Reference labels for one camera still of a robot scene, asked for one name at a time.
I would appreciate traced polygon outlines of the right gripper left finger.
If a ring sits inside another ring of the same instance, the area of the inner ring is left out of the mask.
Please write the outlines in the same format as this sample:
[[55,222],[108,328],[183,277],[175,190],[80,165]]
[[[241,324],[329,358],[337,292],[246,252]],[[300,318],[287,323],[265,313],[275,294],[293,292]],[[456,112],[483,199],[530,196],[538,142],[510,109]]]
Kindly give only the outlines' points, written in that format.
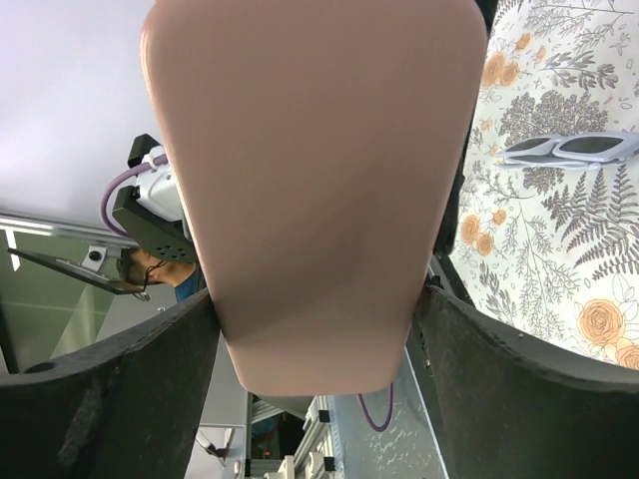
[[184,477],[220,332],[202,290],[83,349],[2,375],[2,477]]

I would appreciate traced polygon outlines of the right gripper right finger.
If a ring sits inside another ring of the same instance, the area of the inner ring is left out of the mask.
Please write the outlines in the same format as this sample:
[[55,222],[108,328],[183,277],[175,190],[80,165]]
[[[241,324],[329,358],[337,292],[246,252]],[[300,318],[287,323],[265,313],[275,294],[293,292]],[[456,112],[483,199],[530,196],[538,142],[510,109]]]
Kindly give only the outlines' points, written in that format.
[[426,286],[416,309],[460,478],[635,478],[638,373]]

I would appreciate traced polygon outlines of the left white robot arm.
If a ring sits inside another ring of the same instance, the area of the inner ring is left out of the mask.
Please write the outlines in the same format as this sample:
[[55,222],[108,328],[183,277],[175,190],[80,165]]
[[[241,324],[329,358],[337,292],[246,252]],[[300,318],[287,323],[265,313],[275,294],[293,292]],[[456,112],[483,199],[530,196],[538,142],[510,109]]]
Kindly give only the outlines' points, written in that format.
[[198,260],[164,147],[142,134],[133,141],[128,170],[107,186],[100,203],[103,224],[169,262]]

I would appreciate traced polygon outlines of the pink glasses case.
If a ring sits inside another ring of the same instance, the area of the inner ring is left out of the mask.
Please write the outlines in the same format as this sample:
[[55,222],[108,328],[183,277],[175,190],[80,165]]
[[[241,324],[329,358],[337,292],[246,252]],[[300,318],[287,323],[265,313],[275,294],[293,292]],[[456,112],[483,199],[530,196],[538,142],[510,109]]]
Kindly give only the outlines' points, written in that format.
[[158,1],[151,103],[241,385],[401,362],[487,47],[473,1]]

